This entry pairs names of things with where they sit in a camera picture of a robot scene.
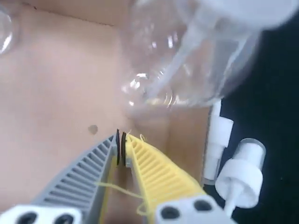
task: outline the yellow string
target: yellow string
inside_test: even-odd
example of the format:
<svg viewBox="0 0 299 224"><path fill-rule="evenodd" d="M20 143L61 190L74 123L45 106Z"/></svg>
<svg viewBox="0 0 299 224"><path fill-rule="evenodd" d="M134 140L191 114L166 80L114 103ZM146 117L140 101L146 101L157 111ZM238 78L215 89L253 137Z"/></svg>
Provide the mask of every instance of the yellow string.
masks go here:
<svg viewBox="0 0 299 224"><path fill-rule="evenodd" d="M133 193L133 192L131 192L129 190L121 188L121 187L119 187L119 186L117 186L115 184L112 184L112 183L97 182L96 184L98 186L101 186L101 187L113 188L115 190L118 190L118 191L124 193L125 195L129 195L129 196L132 196L132 197L143 199L143 197L141 195L135 194L135 193Z"/></svg>
<svg viewBox="0 0 299 224"><path fill-rule="evenodd" d="M144 141L144 142L146 142L146 141L147 141L147 139L144 137L144 135L143 135L143 134L140 134L140 135L139 135L139 137L140 137L140 140L141 140L141 141Z"/></svg>
<svg viewBox="0 0 299 224"><path fill-rule="evenodd" d="M101 187L106 187L106 188L113 188L114 190L117 190L117 191L120 191L122 193L124 193L125 195L129 195L129 196L132 196L132 197L135 197L135 198L140 198L142 200L144 200L144 198L141 196L141 195L138 195L138 194L135 194L129 190L126 190L124 188L121 188L120 186L117 186L115 184L112 184L112 183L103 183L103 182L97 182L96 183L98 186L101 186ZM136 209L136 213L140 216L148 216L151 214L150 211L141 211L141 208L144 206L144 202L142 202Z"/></svg>

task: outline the plastic bottle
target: plastic bottle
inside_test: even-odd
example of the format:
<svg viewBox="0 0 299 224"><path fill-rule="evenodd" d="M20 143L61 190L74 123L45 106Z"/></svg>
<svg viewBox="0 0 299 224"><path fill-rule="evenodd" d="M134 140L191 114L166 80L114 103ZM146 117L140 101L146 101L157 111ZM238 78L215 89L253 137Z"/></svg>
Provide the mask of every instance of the plastic bottle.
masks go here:
<svg viewBox="0 0 299 224"><path fill-rule="evenodd" d="M19 38L20 2L0 0L0 55L8 52Z"/></svg>
<svg viewBox="0 0 299 224"><path fill-rule="evenodd" d="M261 31L297 7L296 0L137 0L121 29L126 108L211 105L247 76Z"/></svg>

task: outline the white pump cap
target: white pump cap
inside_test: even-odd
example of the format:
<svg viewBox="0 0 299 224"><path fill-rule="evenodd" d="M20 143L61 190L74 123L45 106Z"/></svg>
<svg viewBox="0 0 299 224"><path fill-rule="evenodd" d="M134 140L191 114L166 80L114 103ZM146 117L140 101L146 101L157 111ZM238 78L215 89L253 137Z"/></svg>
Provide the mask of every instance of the white pump cap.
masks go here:
<svg viewBox="0 0 299 224"><path fill-rule="evenodd" d="M216 13L253 28L278 27L299 7L298 0L199 0Z"/></svg>
<svg viewBox="0 0 299 224"><path fill-rule="evenodd" d="M266 149L256 139L243 139L220 172L215 187L226 200L224 211L231 216L235 207L252 208L258 203Z"/></svg>
<svg viewBox="0 0 299 224"><path fill-rule="evenodd" d="M204 184L214 185L224 148L228 146L234 122L220 117L221 100L213 105L207 138Z"/></svg>

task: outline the screw hole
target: screw hole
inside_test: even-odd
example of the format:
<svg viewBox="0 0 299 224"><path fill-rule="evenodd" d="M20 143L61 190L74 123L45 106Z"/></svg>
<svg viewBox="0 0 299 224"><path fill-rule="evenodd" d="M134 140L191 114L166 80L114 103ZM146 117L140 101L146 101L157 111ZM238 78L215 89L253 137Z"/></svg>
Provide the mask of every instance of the screw hole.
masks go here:
<svg viewBox="0 0 299 224"><path fill-rule="evenodd" d="M33 224L36 220L37 214L34 212L29 212L22 215L17 224Z"/></svg>
<svg viewBox="0 0 299 224"><path fill-rule="evenodd" d="M197 200L194 203L194 207L196 211L210 211L212 210L212 206L209 202L204 201L204 200Z"/></svg>
<svg viewBox="0 0 299 224"><path fill-rule="evenodd" d="M162 209L161 216L163 219L176 219L180 214L176 208L168 206Z"/></svg>
<svg viewBox="0 0 299 224"><path fill-rule="evenodd" d="M73 221L74 221L73 216L64 214L64 215L59 216L56 219L55 224L72 224Z"/></svg>

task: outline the black background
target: black background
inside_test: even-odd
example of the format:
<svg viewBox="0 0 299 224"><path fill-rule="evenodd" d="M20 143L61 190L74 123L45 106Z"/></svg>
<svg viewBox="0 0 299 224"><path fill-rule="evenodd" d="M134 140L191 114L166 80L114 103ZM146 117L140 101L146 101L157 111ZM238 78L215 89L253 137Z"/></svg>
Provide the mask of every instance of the black background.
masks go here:
<svg viewBox="0 0 299 224"><path fill-rule="evenodd" d="M259 204L237 208L233 218L246 223L299 223L299 14L265 32L251 76L222 101L221 116L234 123L222 166L247 137L267 149ZM214 186L205 190L220 205Z"/></svg>

